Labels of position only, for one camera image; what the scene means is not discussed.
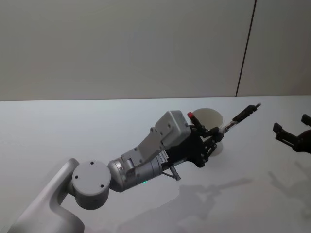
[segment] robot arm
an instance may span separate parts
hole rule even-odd
[[[134,149],[109,162],[70,159],[17,219],[8,233],[83,233],[82,221],[61,207],[67,194],[84,209],[94,210],[107,201],[109,190],[123,192],[161,174],[179,180],[175,166],[190,161],[203,167],[232,126],[257,110],[250,105],[239,120],[224,128],[207,130],[192,113],[188,125],[180,111],[168,111]],[[164,171],[170,169],[172,175]]]

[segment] black clamp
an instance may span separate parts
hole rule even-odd
[[[206,141],[204,141],[205,149],[201,152],[203,162],[207,162],[210,155],[213,153],[213,151],[217,148],[218,142],[222,140],[224,137],[224,134],[219,132],[218,127],[214,127],[210,130],[206,129],[204,125],[200,123],[200,121],[194,116],[192,112],[189,112],[188,117],[190,118],[191,122],[193,123],[193,127],[191,127],[191,132],[194,134],[197,134],[199,137],[207,138]]]
[[[301,122],[311,127],[311,117],[304,114]],[[299,136],[295,136],[285,130],[278,123],[273,126],[276,133],[276,140],[290,146],[296,152],[307,152],[311,154],[311,130],[304,131]]]

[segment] red cap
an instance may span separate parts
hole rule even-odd
[[[187,116],[192,119],[194,117],[194,114],[192,112],[188,112]]]

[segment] white surface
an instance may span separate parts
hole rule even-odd
[[[87,233],[309,233],[311,155],[276,141],[272,127],[278,122],[294,134],[306,130],[300,119],[311,115],[311,96],[0,102],[0,228],[66,158],[107,164],[137,145],[167,110],[208,107],[228,122],[258,102],[260,109],[225,135],[222,153],[204,168],[176,168],[179,182],[160,176],[124,193],[111,191],[94,211],[72,197],[63,206]],[[269,172],[289,188],[289,197],[271,184]],[[217,185],[230,182],[236,184],[217,192]]]
[[[311,1],[257,1],[239,96],[311,94]]]
[[[233,96],[253,1],[1,0],[0,100]]]

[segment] cylindrical joint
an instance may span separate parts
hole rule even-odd
[[[157,158],[145,165],[136,167],[127,174],[125,173],[124,162],[121,157],[110,161],[108,167],[111,173],[110,188],[116,192],[123,192],[162,174],[162,166]]]
[[[108,199],[110,187],[109,168],[99,161],[87,161],[73,172],[72,186],[78,205],[95,210]]]

